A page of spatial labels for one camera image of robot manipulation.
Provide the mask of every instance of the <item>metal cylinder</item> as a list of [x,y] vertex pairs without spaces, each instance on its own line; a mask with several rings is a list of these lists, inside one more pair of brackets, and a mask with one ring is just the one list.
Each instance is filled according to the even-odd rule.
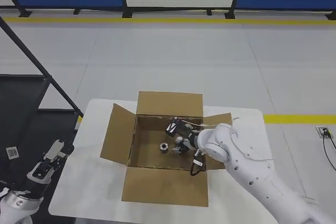
[[176,144],[179,144],[181,142],[183,142],[183,137],[182,136],[178,136],[178,137],[175,138],[175,143]]
[[162,142],[162,143],[160,144],[160,149],[161,149],[161,152],[162,152],[162,153],[167,153],[167,152],[168,152],[168,144],[165,143],[165,142]]

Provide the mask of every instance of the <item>floor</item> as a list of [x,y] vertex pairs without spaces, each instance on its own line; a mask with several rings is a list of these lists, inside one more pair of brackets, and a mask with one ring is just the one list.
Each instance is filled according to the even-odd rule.
[[[256,108],[264,114],[336,114],[336,26],[10,26],[83,111],[93,98],[136,100],[138,91],[146,90],[202,93],[204,105]],[[0,73],[39,73],[1,29]],[[53,88],[41,107],[70,108]],[[267,124],[267,132],[275,167],[285,182],[336,220],[336,173],[315,125]],[[336,125],[329,128],[336,143]],[[336,164],[330,142],[326,148]]]

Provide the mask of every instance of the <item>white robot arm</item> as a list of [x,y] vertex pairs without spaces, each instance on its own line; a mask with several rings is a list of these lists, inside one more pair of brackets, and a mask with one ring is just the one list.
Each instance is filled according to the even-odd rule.
[[74,146],[56,140],[50,150],[36,164],[17,189],[0,201],[0,224],[32,224],[30,215],[39,210],[44,193],[51,183],[51,176],[73,152]]
[[269,160],[261,158],[239,141],[229,124],[205,129],[198,135],[198,147],[213,159],[223,162],[229,174],[252,194],[279,224],[332,224],[330,217],[316,210],[293,192],[271,169]]

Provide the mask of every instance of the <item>barcode label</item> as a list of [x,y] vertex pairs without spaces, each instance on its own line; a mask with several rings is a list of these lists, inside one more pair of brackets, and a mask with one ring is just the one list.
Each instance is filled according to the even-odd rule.
[[18,151],[16,147],[9,147],[6,148],[7,156],[9,157],[9,160],[12,160],[14,158],[18,158]]

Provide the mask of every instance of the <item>box flap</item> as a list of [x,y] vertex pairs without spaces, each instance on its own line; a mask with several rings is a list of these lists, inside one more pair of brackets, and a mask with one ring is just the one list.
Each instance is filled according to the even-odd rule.
[[113,104],[101,158],[127,164],[135,122],[135,114],[118,104]]
[[[232,124],[231,113],[228,114],[218,114],[214,116],[208,116],[203,118],[204,124],[214,125],[220,123]],[[207,170],[220,170],[225,169],[225,166],[222,162],[216,161],[213,158],[206,155],[206,169]]]
[[128,167],[122,201],[207,207],[207,173]]
[[139,92],[137,114],[203,117],[203,95]]

